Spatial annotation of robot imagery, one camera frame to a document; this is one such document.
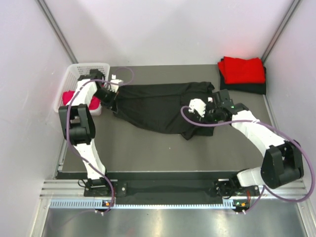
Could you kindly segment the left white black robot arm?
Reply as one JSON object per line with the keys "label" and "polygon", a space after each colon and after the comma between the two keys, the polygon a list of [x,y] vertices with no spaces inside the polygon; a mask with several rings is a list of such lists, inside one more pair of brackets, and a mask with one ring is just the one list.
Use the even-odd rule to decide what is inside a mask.
{"label": "left white black robot arm", "polygon": [[113,189],[96,149],[96,127],[89,106],[96,97],[106,108],[113,109],[121,85],[123,81],[115,75],[107,81],[102,72],[91,70],[80,76],[70,101],[58,109],[64,138],[87,171],[87,181],[82,181],[86,196],[110,196]]}

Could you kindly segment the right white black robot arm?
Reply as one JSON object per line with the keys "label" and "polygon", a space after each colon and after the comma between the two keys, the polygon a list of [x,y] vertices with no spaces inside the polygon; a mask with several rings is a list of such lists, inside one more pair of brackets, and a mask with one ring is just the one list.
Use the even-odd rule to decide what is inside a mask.
{"label": "right white black robot arm", "polygon": [[294,143],[261,125],[244,104],[233,103],[227,90],[212,93],[201,116],[207,124],[229,121],[263,156],[260,167],[240,171],[230,183],[235,195],[243,195],[249,186],[276,189],[304,176],[302,153]]}

